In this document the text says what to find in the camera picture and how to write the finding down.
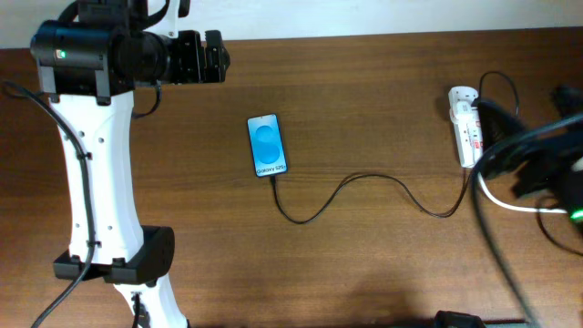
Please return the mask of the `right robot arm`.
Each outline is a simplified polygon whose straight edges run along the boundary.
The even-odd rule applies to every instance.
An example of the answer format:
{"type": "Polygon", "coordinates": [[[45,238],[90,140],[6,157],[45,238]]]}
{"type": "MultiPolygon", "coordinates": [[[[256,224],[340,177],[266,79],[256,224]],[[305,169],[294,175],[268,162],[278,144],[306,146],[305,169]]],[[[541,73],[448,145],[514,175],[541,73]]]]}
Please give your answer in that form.
{"type": "Polygon", "coordinates": [[[582,227],[582,91],[559,86],[551,100],[560,120],[529,129],[498,104],[474,101],[481,123],[484,153],[476,163],[477,182],[514,172],[511,188],[521,198],[547,190],[571,222],[582,227]]]}

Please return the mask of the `blue Galaxy smartphone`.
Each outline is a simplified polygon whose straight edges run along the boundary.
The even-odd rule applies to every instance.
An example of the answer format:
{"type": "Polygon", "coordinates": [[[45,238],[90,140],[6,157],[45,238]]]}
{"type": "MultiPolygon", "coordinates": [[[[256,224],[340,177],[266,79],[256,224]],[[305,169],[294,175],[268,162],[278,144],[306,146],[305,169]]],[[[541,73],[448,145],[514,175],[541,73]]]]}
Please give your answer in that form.
{"type": "Polygon", "coordinates": [[[258,178],[288,170],[278,117],[275,114],[247,120],[254,172],[258,178]]]}

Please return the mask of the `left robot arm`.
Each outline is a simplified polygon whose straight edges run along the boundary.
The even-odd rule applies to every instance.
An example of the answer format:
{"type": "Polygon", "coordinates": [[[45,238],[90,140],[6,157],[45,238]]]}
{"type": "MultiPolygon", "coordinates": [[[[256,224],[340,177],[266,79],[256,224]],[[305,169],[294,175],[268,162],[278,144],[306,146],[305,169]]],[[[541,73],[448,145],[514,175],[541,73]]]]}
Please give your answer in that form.
{"type": "Polygon", "coordinates": [[[138,87],[221,83],[221,33],[179,29],[188,0],[150,13],[145,1],[75,1],[32,38],[42,109],[62,139],[72,209],[66,251],[53,264],[71,287],[103,279],[137,327],[186,327],[169,270],[174,231],[143,225],[134,201],[129,134],[138,87]]]}

